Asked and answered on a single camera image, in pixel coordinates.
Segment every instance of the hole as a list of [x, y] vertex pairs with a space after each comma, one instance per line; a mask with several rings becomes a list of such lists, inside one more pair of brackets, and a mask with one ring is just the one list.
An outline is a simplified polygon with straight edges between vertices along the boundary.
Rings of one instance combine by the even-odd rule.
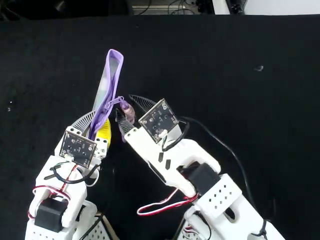
[[232, 209], [230, 207], [228, 207], [224, 214], [226, 215], [227, 218], [230, 218], [231, 220], [235, 220], [236, 219], [236, 215], [234, 213], [234, 211], [232, 211]]

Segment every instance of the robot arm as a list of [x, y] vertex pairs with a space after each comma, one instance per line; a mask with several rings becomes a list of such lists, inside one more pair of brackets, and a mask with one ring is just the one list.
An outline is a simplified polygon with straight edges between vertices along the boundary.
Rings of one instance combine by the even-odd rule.
[[55, 169], [63, 179], [72, 182], [95, 168], [88, 177], [95, 179], [94, 183], [98, 180], [100, 167], [96, 165], [100, 165], [107, 154], [108, 139], [97, 137], [91, 141], [82, 134], [73, 126], [67, 127], [55, 154], [49, 157], [37, 176], [28, 210], [26, 240], [42, 239], [41, 236], [79, 240], [92, 225], [97, 207], [86, 200], [86, 183], [67, 184], [58, 180], [53, 172]]
[[[228, 174], [219, 175], [221, 167], [215, 158], [193, 140], [175, 142], [182, 131], [164, 99], [147, 109], [139, 128], [125, 124], [119, 112], [117, 121], [125, 140], [152, 171], [167, 186], [177, 188], [188, 199], [194, 198], [193, 206], [184, 214], [185, 226], [179, 239], [284, 239], [263, 220]], [[170, 144], [174, 146], [164, 151], [164, 146]], [[194, 165], [197, 167], [189, 176], [182, 174]]]

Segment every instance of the black fabric surface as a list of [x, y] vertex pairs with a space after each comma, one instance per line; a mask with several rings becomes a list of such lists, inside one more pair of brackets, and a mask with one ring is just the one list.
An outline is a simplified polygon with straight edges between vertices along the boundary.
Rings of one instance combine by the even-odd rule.
[[[286, 239], [317, 239], [319, 21], [141, 16], [1, 23], [1, 239], [24, 239], [36, 176], [65, 128], [92, 108], [110, 48], [124, 55], [118, 95], [164, 97], [177, 115], [203, 122], [242, 160], [263, 217]], [[107, 217], [121, 239], [172, 237], [185, 208], [136, 215], [172, 188], [121, 142], [115, 124], [112, 133], [88, 199], [99, 209], [111, 201]], [[246, 195], [232, 156], [196, 125], [188, 137]]]

